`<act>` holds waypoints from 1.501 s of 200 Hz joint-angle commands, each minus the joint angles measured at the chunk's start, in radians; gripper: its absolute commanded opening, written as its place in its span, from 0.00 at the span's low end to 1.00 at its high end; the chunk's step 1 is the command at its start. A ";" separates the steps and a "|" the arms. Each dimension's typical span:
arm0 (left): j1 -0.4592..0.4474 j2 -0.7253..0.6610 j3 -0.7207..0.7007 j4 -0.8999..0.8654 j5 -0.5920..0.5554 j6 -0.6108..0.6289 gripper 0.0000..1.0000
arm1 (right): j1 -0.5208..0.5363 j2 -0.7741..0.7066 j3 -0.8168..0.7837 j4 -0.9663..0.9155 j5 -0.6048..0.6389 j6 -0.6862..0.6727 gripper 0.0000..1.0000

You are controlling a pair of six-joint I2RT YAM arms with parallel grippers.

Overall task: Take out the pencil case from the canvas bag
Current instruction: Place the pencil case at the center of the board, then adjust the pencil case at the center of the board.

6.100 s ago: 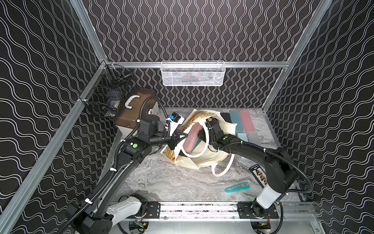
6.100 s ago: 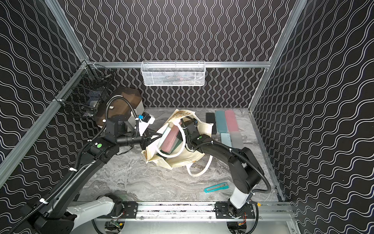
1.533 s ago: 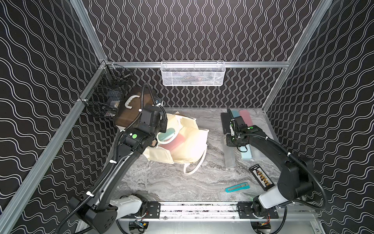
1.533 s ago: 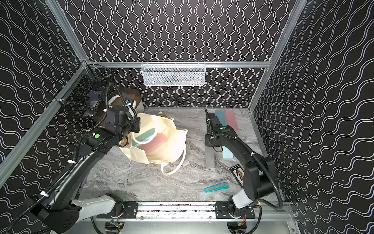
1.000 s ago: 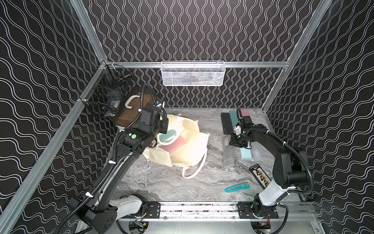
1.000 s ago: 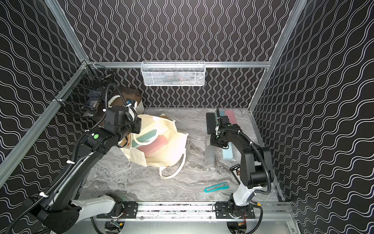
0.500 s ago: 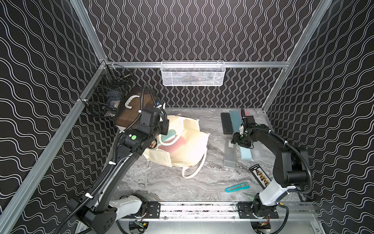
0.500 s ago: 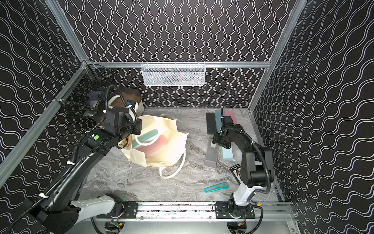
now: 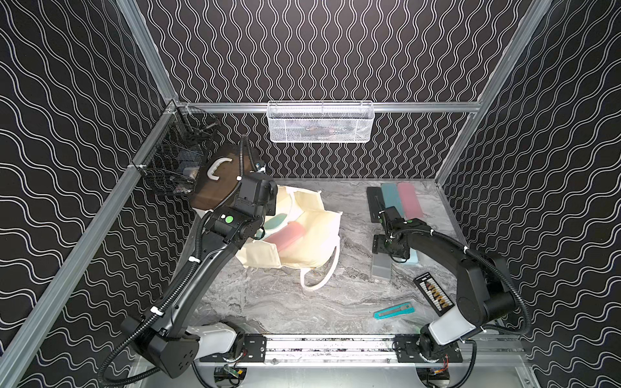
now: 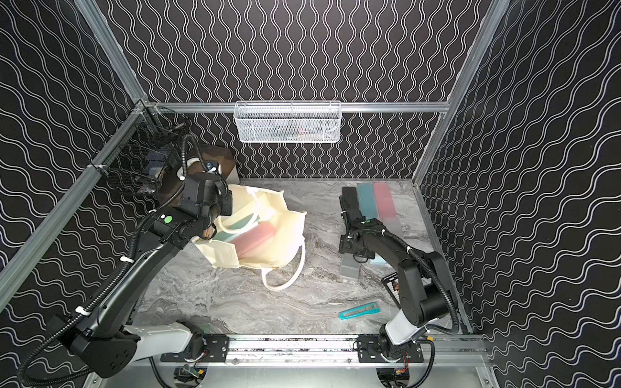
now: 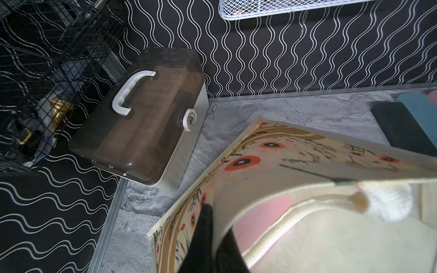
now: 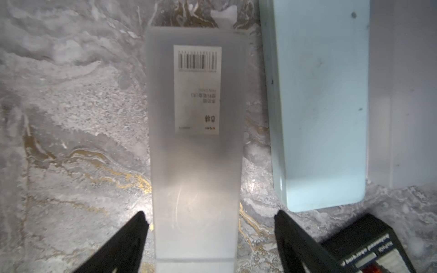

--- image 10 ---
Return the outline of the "teal translucent pencil case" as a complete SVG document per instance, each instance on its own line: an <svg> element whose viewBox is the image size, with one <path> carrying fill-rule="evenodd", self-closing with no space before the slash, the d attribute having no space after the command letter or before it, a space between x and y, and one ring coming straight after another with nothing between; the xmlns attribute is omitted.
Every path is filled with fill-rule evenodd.
<svg viewBox="0 0 621 388"><path fill-rule="evenodd" d="M378 218L378 208L375 200L373 184L360 183L357 185L359 209L366 219Z"/></svg>

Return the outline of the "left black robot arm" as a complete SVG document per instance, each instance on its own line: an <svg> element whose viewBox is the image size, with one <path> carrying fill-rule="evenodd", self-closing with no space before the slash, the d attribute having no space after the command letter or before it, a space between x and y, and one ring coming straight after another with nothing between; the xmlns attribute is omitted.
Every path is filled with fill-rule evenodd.
<svg viewBox="0 0 621 388"><path fill-rule="evenodd" d="M24 386L64 384L90 373L102 378L121 372L137 359L146 344L126 323L135 303L155 276L193 239L210 241L217 234L215 223L232 211L232 193L216 162L199 158L201 171L188 172L187 151L201 148L195 138L180 140L181 186L160 207L140 221L129 250L119 267L98 291L66 317L51 320L53 332L21 361L16 378ZM62 344L84 368L55 378L35 378L28 370L53 344Z"/></svg>

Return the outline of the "grey pencil case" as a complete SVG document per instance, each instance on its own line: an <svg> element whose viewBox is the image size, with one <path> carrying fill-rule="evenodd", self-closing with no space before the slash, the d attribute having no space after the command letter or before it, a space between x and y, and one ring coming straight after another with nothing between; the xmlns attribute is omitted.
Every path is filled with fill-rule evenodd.
<svg viewBox="0 0 621 388"><path fill-rule="evenodd" d="M355 260L354 255L345 253L341 260L340 276L346 280L357 281L360 274L361 264Z"/></svg>

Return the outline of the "cream canvas tote bag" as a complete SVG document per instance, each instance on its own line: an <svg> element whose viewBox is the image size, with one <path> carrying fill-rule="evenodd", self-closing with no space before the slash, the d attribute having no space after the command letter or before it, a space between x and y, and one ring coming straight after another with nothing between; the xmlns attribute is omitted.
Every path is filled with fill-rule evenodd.
<svg viewBox="0 0 621 388"><path fill-rule="evenodd" d="M192 243L215 268L250 268L260 271L263 285L274 292L288 289L299 278L306 261L303 236L307 213L290 210L284 192L238 184L231 185L232 214L215 221L210 240ZM288 265L297 255L293 276L280 285L267 275Z"/></svg>

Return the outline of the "black pencil case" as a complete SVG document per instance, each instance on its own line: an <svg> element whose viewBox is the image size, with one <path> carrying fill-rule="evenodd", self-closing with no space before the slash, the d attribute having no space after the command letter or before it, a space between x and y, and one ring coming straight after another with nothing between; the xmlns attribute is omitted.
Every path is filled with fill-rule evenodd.
<svg viewBox="0 0 621 388"><path fill-rule="evenodd" d="M359 222L363 219L362 213L359 209L357 188L356 187L343 187L340 196L341 213L346 220L346 224L351 222Z"/></svg>

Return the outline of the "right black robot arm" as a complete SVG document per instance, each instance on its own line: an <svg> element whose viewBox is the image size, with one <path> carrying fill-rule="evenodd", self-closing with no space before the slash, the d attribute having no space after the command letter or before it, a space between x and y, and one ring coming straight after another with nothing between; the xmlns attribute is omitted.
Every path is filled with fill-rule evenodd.
<svg viewBox="0 0 621 388"><path fill-rule="evenodd" d="M429 331L460 333L457 292L441 254L410 246L377 219L346 222L339 252L350 253L356 260L379 255L397 274L399 312L378 334L383 358L402 359L409 344Z"/></svg>

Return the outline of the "light blue pencil case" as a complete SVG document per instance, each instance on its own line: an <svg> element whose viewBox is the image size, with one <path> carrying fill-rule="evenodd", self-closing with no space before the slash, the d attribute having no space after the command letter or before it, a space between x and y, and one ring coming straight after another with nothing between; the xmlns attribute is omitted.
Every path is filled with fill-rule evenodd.
<svg viewBox="0 0 621 388"><path fill-rule="evenodd" d="M379 254L375 254L375 257L373 259L369 259L368 263L371 265L388 265L388 262L386 262L386 260L384 260L383 257L381 257L381 255Z"/></svg>

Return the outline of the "pink pencil case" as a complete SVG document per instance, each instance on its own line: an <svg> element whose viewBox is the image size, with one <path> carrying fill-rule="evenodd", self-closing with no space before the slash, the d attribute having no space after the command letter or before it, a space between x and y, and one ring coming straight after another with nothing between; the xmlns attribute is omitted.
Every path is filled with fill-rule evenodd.
<svg viewBox="0 0 621 388"><path fill-rule="evenodd" d="M396 207L388 184L383 182L373 183L373 190L378 216L380 218L396 218Z"/></svg>
<svg viewBox="0 0 621 388"><path fill-rule="evenodd" d="M269 222L259 223L250 231L241 234L231 243L234 245L237 256L242 259L250 254L251 251L266 243L276 233L276 228Z"/></svg>

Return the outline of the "teal utility knife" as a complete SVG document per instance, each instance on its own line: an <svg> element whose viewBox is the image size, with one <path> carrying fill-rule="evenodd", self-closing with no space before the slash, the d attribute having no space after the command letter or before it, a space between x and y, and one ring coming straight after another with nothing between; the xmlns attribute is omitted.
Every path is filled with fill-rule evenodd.
<svg viewBox="0 0 621 388"><path fill-rule="evenodd" d="M359 307L354 307L349 310L344 310L339 313L340 320L348 320L352 318L359 318L365 315L375 315L381 311L377 302L371 302Z"/></svg>

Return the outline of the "translucent clear pencil case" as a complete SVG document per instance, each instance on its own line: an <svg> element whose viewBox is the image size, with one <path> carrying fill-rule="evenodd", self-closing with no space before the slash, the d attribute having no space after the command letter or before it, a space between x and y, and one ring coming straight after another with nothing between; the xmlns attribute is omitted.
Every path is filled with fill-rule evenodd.
<svg viewBox="0 0 621 388"><path fill-rule="evenodd" d="M399 218L383 218L383 225L391 233L400 240L405 241L404 231Z"/></svg>

